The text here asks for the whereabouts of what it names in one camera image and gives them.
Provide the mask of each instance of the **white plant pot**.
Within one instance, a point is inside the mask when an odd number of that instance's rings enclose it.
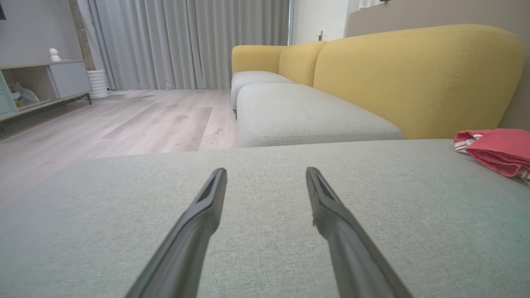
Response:
[[[100,71],[87,71],[89,74],[90,86],[92,92],[90,92],[91,99],[103,99],[109,97],[109,91],[107,90],[107,76],[105,70]]]

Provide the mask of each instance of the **seat cushion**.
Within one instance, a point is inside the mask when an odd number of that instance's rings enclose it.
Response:
[[[218,167],[228,183],[197,297],[338,297],[328,244],[312,225],[309,165],[412,296],[528,297],[529,187],[455,153],[450,139],[72,166],[0,206],[0,297],[124,297]]]
[[[237,102],[240,147],[403,139],[385,119],[306,85],[247,85]]]
[[[256,83],[292,83],[288,78],[264,71],[238,72],[232,76],[232,108],[237,109],[237,94],[242,87]]]

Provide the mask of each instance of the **plastic bag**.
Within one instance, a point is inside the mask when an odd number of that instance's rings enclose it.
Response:
[[[16,82],[14,85],[11,85],[10,89],[12,93],[20,94],[20,97],[17,98],[17,100],[22,101],[24,104],[39,101],[39,98],[37,98],[37,95],[33,91],[22,87],[19,82]]]
[[[19,97],[20,97],[20,93],[18,93],[18,92],[13,92],[13,93],[11,93],[11,97],[13,98],[13,100],[17,100],[17,99],[19,99]]]

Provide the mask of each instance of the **gray curtain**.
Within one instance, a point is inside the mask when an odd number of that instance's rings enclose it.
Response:
[[[289,0],[89,0],[113,89],[230,87],[236,45],[286,45]]]

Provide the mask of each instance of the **teal cabinet panel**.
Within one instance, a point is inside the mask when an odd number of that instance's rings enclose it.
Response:
[[[0,116],[6,116],[18,112],[15,101],[11,97],[11,91],[4,79],[4,74],[0,71]]]

